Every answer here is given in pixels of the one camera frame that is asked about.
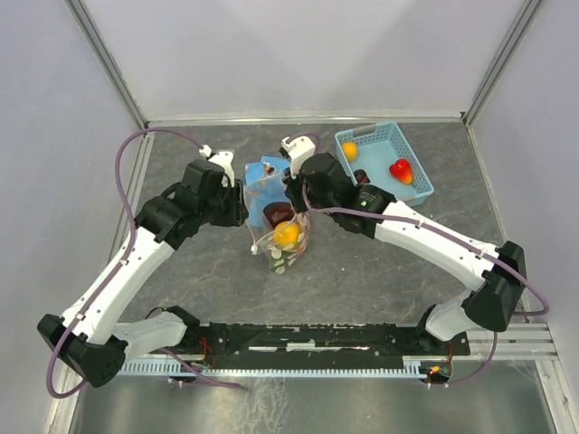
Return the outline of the clear dotted zip bag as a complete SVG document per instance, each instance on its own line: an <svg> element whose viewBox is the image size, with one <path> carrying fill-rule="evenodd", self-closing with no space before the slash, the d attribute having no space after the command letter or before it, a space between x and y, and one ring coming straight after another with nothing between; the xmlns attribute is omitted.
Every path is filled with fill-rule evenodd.
<svg viewBox="0 0 579 434"><path fill-rule="evenodd" d="M268 163L245 168L243 198L252 235L251 252L262 254L271 272L284 273L308 246L309 219L285 194L283 171Z"/></svg>

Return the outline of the yellow round fruit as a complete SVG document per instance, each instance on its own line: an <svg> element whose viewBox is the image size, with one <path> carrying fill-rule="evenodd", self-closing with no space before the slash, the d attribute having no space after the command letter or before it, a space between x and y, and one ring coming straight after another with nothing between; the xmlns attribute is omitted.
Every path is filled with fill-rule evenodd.
<svg viewBox="0 0 579 434"><path fill-rule="evenodd" d="M293 246L299 241L300 227L294 222L280 222L273 231L274 242L282 248Z"/></svg>

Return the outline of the green orange mango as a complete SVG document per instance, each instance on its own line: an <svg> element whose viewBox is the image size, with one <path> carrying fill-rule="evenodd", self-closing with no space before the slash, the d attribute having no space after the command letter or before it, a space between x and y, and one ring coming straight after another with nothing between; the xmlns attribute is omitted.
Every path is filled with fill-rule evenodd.
<svg viewBox="0 0 579 434"><path fill-rule="evenodd" d="M269 271L282 274L286 270L286 260L287 255L282 252L279 257L274 257L273 255L269 258Z"/></svg>

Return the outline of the small dark plum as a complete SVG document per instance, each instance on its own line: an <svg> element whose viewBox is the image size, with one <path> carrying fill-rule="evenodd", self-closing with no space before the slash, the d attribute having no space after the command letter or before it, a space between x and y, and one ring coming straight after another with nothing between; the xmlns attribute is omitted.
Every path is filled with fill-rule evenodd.
<svg viewBox="0 0 579 434"><path fill-rule="evenodd" d="M354 176L355 176L356 182L358 184L369 184L370 183L370 178L364 169L355 170Z"/></svg>

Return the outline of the small yellow lemon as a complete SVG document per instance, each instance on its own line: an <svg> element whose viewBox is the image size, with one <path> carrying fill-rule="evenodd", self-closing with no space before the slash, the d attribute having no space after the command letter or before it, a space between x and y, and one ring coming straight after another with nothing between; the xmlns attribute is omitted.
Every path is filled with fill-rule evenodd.
<svg viewBox="0 0 579 434"><path fill-rule="evenodd" d="M344 142L342 145L343 154L348 162L354 162L358 158L358 146L355 142Z"/></svg>

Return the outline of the red yellow pear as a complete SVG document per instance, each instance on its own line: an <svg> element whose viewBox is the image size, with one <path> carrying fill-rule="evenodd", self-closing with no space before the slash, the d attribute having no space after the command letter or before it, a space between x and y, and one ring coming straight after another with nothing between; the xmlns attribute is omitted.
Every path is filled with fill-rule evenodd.
<svg viewBox="0 0 579 434"><path fill-rule="evenodd" d="M411 164L408 160L400 158L389 166L389 172L401 184L413 183L413 172Z"/></svg>

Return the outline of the dark red apple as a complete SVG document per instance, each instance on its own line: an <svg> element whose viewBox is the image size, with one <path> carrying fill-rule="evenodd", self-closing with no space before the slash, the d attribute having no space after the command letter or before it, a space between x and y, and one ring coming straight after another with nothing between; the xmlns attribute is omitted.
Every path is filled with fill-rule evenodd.
<svg viewBox="0 0 579 434"><path fill-rule="evenodd" d="M274 202L263 208L263 215L272 229L280 222L289 222L294 218L294 211L289 203Z"/></svg>

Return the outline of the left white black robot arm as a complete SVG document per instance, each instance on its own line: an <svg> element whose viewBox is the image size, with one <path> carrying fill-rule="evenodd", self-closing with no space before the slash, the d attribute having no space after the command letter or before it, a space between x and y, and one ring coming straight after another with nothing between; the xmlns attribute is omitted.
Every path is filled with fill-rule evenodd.
<svg viewBox="0 0 579 434"><path fill-rule="evenodd" d="M201 226L243 225L247 210L234 175L233 152L190 163L179 183L147 201L114 259L61 315L45 315L37 330L54 357L98 388L124 363L164 347L192 352L204 326L178 306L136 323L119 317L152 273Z"/></svg>

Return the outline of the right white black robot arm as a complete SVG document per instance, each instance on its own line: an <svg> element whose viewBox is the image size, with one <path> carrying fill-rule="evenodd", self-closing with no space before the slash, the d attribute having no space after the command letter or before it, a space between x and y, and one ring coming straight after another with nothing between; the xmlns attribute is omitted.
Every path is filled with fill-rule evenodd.
<svg viewBox="0 0 579 434"><path fill-rule="evenodd" d="M495 333L508 328L527 277L518 244L496 246L452 231L376 186L355 184L329 153L290 159L283 183L298 212L324 213L345 231L408 250L464 285L458 296L428 311L416 329L423 352L435 354L476 326Z"/></svg>

